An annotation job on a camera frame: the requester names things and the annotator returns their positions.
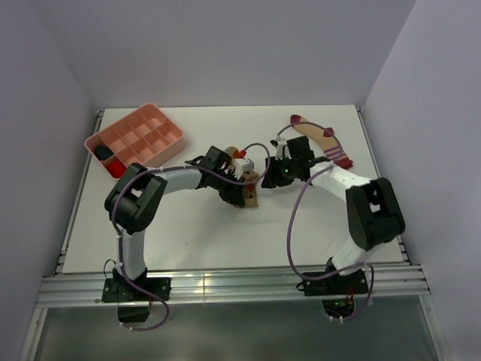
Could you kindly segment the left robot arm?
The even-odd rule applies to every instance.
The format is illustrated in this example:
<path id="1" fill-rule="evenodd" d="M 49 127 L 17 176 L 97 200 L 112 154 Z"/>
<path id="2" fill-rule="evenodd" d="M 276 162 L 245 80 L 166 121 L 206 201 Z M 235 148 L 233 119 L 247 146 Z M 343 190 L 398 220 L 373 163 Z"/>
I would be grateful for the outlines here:
<path id="1" fill-rule="evenodd" d="M 181 166 L 146 168 L 138 162 L 129 165 L 104 202 L 118 238 L 116 273 L 123 277 L 119 291 L 129 300 L 138 300 L 147 290 L 143 279 L 147 273 L 145 231 L 163 196 L 211 188 L 224 202 L 243 208 L 258 177 L 245 152 L 229 153 L 217 147 Z"/>

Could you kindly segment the tan argyle sock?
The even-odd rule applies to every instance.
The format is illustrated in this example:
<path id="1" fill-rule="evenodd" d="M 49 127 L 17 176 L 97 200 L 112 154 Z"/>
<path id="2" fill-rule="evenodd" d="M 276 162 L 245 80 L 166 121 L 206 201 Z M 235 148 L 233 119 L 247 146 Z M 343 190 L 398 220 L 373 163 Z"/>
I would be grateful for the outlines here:
<path id="1" fill-rule="evenodd" d="M 231 164 L 234 158 L 246 158 L 245 150 L 238 150 L 236 147 L 227 147 L 225 152 L 231 157 L 230 165 L 228 166 L 229 171 L 234 172 L 234 167 Z M 256 181 L 259 179 L 259 174 L 254 171 L 246 172 L 243 177 L 238 181 L 243 183 L 242 186 L 242 196 L 244 199 L 244 205 L 236 205 L 236 208 L 256 208 L 258 206 L 257 192 L 256 192 Z"/>

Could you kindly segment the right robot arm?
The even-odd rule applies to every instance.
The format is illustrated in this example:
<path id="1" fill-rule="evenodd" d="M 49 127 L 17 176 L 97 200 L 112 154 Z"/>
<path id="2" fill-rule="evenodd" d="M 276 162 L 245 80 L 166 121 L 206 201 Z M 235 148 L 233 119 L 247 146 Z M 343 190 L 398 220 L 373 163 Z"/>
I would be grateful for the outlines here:
<path id="1" fill-rule="evenodd" d="M 303 277 L 306 281 L 325 279 L 330 291 L 342 293 L 351 284 L 351 274 L 406 229 L 392 184 L 385 177 L 362 177 L 324 156 L 316 157 L 306 136 L 290 140 L 278 136 L 271 144 L 276 154 L 265 160 L 267 173 L 262 188 L 286 187 L 300 180 L 306 187 L 329 192 L 346 205 L 346 243 L 328 260 L 326 275 Z"/>

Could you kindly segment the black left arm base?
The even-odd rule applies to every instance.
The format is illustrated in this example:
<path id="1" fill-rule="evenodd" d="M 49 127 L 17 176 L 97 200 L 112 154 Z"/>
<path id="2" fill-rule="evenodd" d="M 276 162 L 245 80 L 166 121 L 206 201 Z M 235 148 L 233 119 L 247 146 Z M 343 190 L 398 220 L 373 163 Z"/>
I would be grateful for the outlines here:
<path id="1" fill-rule="evenodd" d="M 108 278 L 104 282 L 101 301 L 117 304 L 117 317 L 122 323 L 143 323 L 150 316 L 154 302 L 168 301 L 171 291 L 170 278 L 144 278 L 135 283 L 148 294 L 135 289 L 122 277 Z"/>

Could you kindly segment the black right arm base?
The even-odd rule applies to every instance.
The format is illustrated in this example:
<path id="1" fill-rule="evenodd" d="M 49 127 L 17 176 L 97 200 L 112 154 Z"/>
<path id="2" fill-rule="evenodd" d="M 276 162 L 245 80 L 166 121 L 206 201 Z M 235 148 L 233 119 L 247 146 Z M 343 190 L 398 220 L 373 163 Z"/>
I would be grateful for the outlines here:
<path id="1" fill-rule="evenodd" d="M 367 296 L 370 287 L 365 272 L 359 269 L 350 275 L 333 275 L 320 281 L 302 280 L 296 289 L 306 297 L 338 296 L 322 301 L 325 313 L 334 319 L 347 318 L 355 313 L 355 296 Z"/>

